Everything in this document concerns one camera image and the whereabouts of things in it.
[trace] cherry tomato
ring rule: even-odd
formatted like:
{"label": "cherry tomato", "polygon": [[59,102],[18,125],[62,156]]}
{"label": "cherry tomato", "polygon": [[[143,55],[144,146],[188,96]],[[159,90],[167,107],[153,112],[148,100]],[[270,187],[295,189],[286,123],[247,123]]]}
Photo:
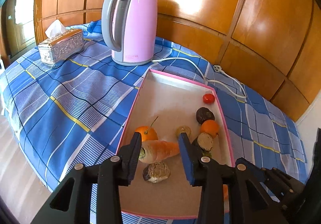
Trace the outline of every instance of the cherry tomato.
{"label": "cherry tomato", "polygon": [[212,94],[203,95],[203,102],[206,104],[212,104],[215,101],[215,97]]}

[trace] kettle base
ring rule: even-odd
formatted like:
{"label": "kettle base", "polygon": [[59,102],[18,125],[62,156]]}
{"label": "kettle base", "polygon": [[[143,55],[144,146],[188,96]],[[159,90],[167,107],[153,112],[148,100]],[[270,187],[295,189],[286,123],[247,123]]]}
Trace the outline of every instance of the kettle base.
{"label": "kettle base", "polygon": [[115,63],[122,65],[122,66],[141,66],[141,65],[145,65],[145,64],[149,63],[150,61],[152,61],[152,58],[149,60],[146,60],[146,61],[138,62],[138,63],[121,62],[121,61],[118,61],[115,59],[113,59],[113,61],[115,61]]}

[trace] white tray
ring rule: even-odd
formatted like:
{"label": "white tray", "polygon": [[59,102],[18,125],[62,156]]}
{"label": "white tray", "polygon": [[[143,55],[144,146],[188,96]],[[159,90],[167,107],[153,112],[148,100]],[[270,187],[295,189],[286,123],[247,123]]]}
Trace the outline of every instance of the white tray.
{"label": "white tray", "polygon": [[[215,96],[213,104],[204,104],[206,93]],[[214,139],[212,157],[220,164],[234,166],[234,159],[225,119],[213,88],[164,72],[147,72],[137,93],[118,146],[129,144],[134,131],[139,126],[153,124],[158,139],[177,142],[175,130],[180,125],[188,125],[192,142],[198,135],[200,125],[196,111],[200,107],[209,108],[219,124],[219,135]],[[190,219],[197,218],[201,196],[200,187],[192,187],[186,180],[181,156],[165,160],[171,175],[160,183],[144,181],[142,171],[147,164],[138,162],[135,179],[129,187],[119,187],[120,204],[123,212],[152,218]]]}

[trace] screw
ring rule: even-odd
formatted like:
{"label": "screw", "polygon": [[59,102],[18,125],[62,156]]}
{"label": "screw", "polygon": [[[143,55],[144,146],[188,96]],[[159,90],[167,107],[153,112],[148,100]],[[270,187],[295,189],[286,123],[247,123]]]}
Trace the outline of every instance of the screw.
{"label": "screw", "polygon": [[120,160],[120,158],[119,158],[119,156],[115,155],[115,156],[111,157],[110,160],[112,162],[118,162]]}
{"label": "screw", "polygon": [[245,166],[244,164],[238,164],[238,169],[239,169],[240,171],[245,171],[246,166]]}
{"label": "screw", "polygon": [[83,164],[82,163],[77,163],[74,168],[76,170],[81,170],[83,168]]}
{"label": "screw", "polygon": [[203,157],[201,158],[201,161],[202,161],[202,162],[210,162],[211,159],[210,159],[209,157],[207,157],[207,156],[203,156]]}

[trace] orange stem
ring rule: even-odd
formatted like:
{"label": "orange stem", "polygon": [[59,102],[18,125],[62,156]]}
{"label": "orange stem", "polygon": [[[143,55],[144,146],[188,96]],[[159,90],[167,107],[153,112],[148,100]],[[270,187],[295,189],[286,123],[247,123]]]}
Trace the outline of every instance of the orange stem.
{"label": "orange stem", "polygon": [[150,127],[144,132],[144,134],[148,134],[148,131],[151,129],[153,123],[157,120],[158,117],[151,123]]}

